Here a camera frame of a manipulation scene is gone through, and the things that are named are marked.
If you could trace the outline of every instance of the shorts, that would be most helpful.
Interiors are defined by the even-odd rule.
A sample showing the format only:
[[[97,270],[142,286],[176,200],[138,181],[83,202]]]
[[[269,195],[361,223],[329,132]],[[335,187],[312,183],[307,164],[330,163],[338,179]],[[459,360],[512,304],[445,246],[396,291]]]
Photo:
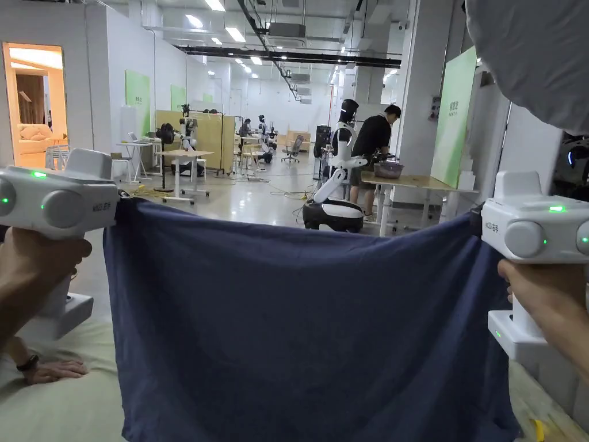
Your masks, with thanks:
[[[376,189],[375,184],[365,183],[362,181],[363,171],[374,171],[374,166],[354,167],[350,172],[350,185],[353,187],[360,187],[361,189]]]

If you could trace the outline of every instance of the black beam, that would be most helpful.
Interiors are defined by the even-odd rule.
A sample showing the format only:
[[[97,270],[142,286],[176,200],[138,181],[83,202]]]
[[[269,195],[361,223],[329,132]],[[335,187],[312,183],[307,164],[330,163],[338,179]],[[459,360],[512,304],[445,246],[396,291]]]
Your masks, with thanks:
[[[188,55],[207,55],[209,57],[225,57],[225,58],[250,58],[260,57],[262,60],[271,61],[278,64],[283,61],[293,63],[312,63],[312,64],[348,64],[354,63],[357,66],[368,66],[378,68],[394,68],[401,67],[401,60],[398,58],[374,58],[374,57],[353,57],[345,55],[332,54],[312,54],[309,52],[266,52],[248,49],[234,49],[234,48],[220,48],[211,46],[179,46],[176,48],[184,51]]]

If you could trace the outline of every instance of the office chair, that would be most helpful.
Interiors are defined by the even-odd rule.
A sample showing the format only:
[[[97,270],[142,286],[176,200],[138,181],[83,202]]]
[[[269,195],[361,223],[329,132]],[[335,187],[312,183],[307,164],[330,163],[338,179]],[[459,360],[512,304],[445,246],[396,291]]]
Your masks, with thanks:
[[[288,160],[289,163],[291,161],[294,161],[295,163],[300,163],[300,161],[298,161],[298,159],[296,158],[297,156],[299,156],[299,151],[300,151],[300,147],[303,144],[303,141],[305,140],[305,137],[303,137],[302,135],[299,135],[298,137],[296,137],[296,140],[294,141],[292,147],[289,148],[286,147],[286,149],[282,149],[282,152],[286,153],[286,157],[281,158],[280,161],[285,161]]]

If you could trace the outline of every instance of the human arm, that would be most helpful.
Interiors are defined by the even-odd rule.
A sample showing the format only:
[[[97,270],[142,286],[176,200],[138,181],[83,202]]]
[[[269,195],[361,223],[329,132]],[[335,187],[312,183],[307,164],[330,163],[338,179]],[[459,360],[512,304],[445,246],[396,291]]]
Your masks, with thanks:
[[[8,229],[0,245],[0,348],[91,250],[84,239],[54,241],[31,230]]]
[[[532,316],[546,341],[589,383],[589,315],[581,265],[523,265],[502,260],[499,274]]]
[[[17,367],[24,367],[31,362],[31,354],[21,338],[13,337],[8,340],[4,349]],[[29,384],[46,384],[63,378],[81,378],[88,370],[79,361],[36,362],[22,372]]]

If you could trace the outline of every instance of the human hand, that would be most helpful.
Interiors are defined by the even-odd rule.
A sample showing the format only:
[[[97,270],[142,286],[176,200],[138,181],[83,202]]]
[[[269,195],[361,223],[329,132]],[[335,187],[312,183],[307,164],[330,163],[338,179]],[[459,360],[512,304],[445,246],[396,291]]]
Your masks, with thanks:
[[[29,385],[48,384],[63,378],[78,379],[85,374],[88,374],[88,370],[79,361],[45,362],[23,372]]]
[[[498,271],[511,285],[509,297],[515,295],[537,322],[548,313],[587,316],[583,265],[529,265],[504,259]]]
[[[51,240],[32,230],[8,229],[0,245],[0,301],[25,323],[91,251],[84,239]]]

